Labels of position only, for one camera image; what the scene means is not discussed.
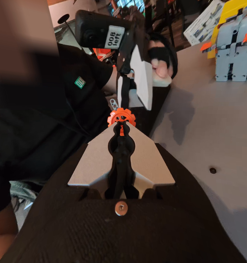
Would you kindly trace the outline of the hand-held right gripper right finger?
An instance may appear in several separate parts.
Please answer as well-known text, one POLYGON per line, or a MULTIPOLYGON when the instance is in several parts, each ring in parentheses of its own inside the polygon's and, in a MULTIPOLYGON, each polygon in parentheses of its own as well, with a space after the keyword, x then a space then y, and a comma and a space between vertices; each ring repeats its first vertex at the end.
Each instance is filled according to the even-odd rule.
POLYGON ((146 189, 174 185, 175 180, 154 141, 130 123, 126 124, 130 128, 128 135, 135 143, 130 160, 135 172, 134 187, 139 192, 138 198, 142 198, 146 189))

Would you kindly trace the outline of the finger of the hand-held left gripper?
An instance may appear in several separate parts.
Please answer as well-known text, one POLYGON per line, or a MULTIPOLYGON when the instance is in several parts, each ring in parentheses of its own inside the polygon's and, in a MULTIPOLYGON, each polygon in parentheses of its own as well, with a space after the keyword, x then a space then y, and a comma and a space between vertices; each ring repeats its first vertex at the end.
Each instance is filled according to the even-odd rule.
POLYGON ((134 74, 117 74, 117 99, 120 108, 137 107, 136 84, 134 74))
POLYGON ((145 109, 150 111, 153 97, 152 65, 147 61, 142 61, 138 45, 135 45, 132 52, 130 67, 134 71, 136 94, 145 109))

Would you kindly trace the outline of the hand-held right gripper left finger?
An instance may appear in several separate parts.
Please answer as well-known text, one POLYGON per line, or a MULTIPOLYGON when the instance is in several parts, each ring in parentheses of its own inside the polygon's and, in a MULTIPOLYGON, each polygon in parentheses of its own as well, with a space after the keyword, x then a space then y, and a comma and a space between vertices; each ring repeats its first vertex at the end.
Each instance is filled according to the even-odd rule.
POLYGON ((88 143, 76 169, 69 179, 68 186, 84 186, 96 189, 102 198, 108 186, 108 173, 112 168, 113 157, 109 153, 108 143, 114 136, 114 123, 88 143))

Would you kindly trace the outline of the orange gear wheel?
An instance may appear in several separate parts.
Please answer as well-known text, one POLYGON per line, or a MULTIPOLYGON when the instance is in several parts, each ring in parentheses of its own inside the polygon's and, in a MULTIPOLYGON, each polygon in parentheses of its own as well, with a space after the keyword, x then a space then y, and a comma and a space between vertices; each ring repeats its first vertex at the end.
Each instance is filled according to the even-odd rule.
POLYGON ((132 114, 132 112, 129 109, 118 108, 110 113, 107 122, 108 122, 108 127, 115 122, 123 122, 123 121, 129 122, 135 127, 136 126, 135 119, 136 119, 135 115, 132 114))

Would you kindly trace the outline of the person's left forearm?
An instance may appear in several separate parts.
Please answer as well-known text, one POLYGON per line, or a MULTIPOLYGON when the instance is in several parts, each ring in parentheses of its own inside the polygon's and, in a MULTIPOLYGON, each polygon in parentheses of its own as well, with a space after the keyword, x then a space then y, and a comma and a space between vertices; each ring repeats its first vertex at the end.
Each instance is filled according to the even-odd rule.
POLYGON ((116 89, 116 82, 117 82, 117 68, 113 67, 112 74, 108 80, 108 82, 105 84, 105 86, 102 88, 104 92, 116 94, 117 89, 116 89))

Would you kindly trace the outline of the person's right forearm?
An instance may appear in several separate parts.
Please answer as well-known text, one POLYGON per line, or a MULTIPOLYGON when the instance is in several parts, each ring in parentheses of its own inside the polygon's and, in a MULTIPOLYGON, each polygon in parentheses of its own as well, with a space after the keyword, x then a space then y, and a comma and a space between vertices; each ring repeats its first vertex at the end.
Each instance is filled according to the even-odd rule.
POLYGON ((0 260, 18 234, 18 225, 12 203, 0 211, 0 260))

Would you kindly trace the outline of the person's left hand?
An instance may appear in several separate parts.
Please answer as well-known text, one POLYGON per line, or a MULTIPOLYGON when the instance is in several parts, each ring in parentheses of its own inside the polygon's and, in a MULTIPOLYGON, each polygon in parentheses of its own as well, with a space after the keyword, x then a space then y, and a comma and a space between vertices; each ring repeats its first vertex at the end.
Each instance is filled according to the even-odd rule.
POLYGON ((171 62, 168 66, 168 64, 165 61, 158 60, 155 58, 151 60, 151 65, 152 65, 153 71, 155 71, 157 76, 159 76, 162 79, 167 78, 167 77, 172 77, 174 73, 174 69, 173 69, 171 62))

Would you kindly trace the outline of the orange traffic cone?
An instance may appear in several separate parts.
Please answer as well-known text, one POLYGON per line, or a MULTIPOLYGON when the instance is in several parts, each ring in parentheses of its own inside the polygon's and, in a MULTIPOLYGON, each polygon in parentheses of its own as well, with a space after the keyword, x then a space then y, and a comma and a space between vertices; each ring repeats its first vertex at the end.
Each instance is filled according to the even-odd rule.
POLYGON ((115 54, 115 51, 111 49, 104 49, 104 48, 92 48, 92 49, 99 61, 106 61, 107 59, 111 58, 115 54))

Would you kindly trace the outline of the grey robot model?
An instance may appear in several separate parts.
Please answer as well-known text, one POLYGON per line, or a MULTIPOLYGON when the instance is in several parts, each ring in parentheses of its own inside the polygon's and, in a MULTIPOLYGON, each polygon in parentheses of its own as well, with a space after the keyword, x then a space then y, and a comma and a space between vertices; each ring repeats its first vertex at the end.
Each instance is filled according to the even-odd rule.
POLYGON ((218 82, 247 80, 247 6, 218 25, 215 43, 201 47, 202 53, 215 51, 215 78, 218 82))

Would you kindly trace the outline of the yellow plastic bin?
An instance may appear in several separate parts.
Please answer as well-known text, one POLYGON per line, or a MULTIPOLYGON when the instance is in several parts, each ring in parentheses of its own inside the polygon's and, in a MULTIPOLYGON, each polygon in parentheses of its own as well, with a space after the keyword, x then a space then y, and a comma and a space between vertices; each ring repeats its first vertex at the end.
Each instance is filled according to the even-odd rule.
POLYGON ((247 0, 230 0, 224 4, 218 25, 215 26, 211 36, 212 45, 214 45, 217 40, 218 31, 221 25, 226 23, 230 18, 237 16, 240 9, 242 9, 242 15, 246 17, 247 0))

